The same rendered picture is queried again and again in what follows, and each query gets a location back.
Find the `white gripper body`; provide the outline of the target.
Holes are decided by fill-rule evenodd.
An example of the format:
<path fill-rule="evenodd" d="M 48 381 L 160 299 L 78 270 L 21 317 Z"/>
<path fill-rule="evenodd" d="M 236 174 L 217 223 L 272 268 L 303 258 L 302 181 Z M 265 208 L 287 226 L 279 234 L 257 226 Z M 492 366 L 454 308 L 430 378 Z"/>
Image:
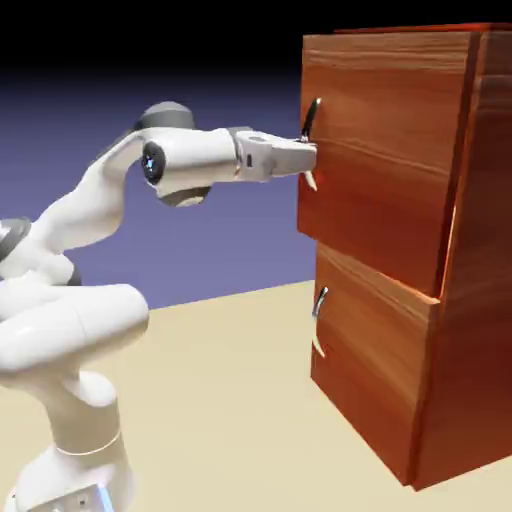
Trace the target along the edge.
<path fill-rule="evenodd" d="M 276 137 L 271 142 L 271 175 L 283 177 L 311 172 L 317 162 L 314 143 Z"/>

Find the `long curved metal handle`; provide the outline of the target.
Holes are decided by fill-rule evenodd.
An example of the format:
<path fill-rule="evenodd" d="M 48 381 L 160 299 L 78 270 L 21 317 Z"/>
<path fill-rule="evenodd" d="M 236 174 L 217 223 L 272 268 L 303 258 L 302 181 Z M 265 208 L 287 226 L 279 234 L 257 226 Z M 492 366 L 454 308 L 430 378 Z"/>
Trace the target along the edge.
<path fill-rule="evenodd" d="M 306 113 L 305 120 L 304 120 L 304 123 L 302 126 L 301 134 L 299 137 L 299 141 L 301 143 L 305 143 L 305 144 L 310 143 L 310 135 L 311 135 L 314 119 L 315 119 L 317 110 L 318 110 L 319 106 L 321 105 L 321 102 L 322 102 L 321 98 L 319 98 L 319 97 L 314 98 L 308 108 L 308 111 Z M 315 178 L 313 176 L 313 171 L 312 170 L 304 171 L 303 175 L 305 177 L 305 180 L 306 180 L 306 183 L 308 184 L 308 186 L 313 191 L 317 191 L 317 184 L 316 184 Z"/>

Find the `large wooden cabinet door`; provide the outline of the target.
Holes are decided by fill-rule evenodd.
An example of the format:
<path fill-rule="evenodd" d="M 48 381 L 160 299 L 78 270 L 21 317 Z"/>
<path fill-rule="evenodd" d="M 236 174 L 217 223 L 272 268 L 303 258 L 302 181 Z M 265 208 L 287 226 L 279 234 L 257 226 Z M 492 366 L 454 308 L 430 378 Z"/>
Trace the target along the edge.
<path fill-rule="evenodd" d="M 298 228 L 434 297 L 467 92 L 468 31 L 308 36 L 302 103 L 315 185 L 299 186 Z"/>

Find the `small wooden cabinet door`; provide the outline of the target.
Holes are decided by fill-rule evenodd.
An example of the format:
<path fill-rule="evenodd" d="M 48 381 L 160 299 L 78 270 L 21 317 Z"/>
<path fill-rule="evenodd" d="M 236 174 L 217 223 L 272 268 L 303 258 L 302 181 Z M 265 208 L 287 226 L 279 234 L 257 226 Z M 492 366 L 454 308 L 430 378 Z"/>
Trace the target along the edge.
<path fill-rule="evenodd" d="M 319 244 L 311 376 L 404 485 L 412 481 L 426 354 L 439 300 Z"/>

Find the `reddish wooden cabinet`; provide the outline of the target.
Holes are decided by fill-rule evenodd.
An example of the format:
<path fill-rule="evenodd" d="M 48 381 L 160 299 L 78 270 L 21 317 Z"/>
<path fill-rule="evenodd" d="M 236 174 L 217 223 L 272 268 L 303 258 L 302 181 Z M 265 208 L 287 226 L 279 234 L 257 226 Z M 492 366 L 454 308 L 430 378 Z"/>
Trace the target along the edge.
<path fill-rule="evenodd" d="M 468 31 L 472 52 L 426 354 L 412 481 L 421 490 L 512 455 L 512 24 Z"/>

